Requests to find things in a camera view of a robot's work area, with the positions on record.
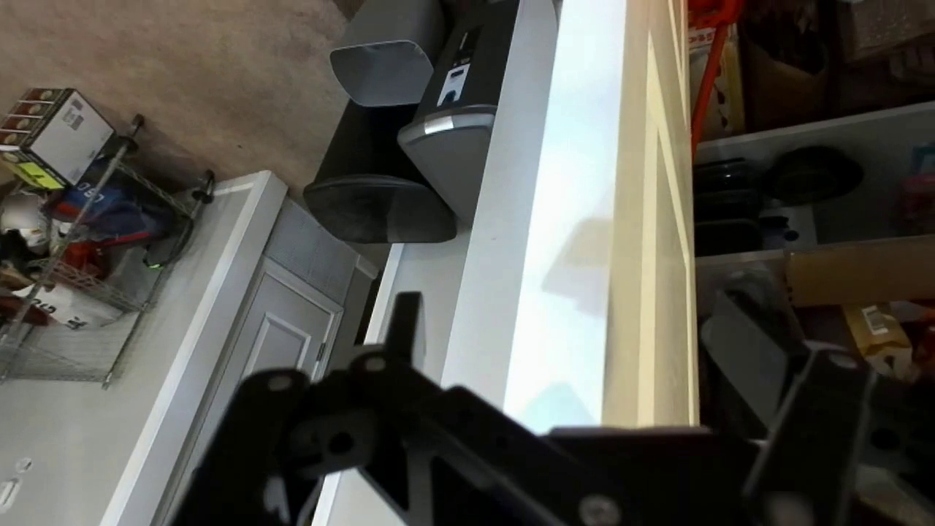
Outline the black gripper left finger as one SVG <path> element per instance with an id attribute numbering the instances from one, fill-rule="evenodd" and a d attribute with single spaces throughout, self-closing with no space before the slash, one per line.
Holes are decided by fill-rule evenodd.
<path id="1" fill-rule="evenodd" d="M 394 369 L 408 369 L 414 363 L 414 345 L 420 334 L 420 304 L 424 298 L 417 293 L 399 293 L 392 304 L 386 355 Z"/>

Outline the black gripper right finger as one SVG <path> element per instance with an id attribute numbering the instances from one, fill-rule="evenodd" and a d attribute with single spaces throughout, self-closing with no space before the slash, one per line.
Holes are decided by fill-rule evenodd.
<path id="1" fill-rule="evenodd" d="M 700 345 L 743 407 L 768 426 L 806 356 L 784 286 L 762 271 L 730 276 L 709 298 Z"/>

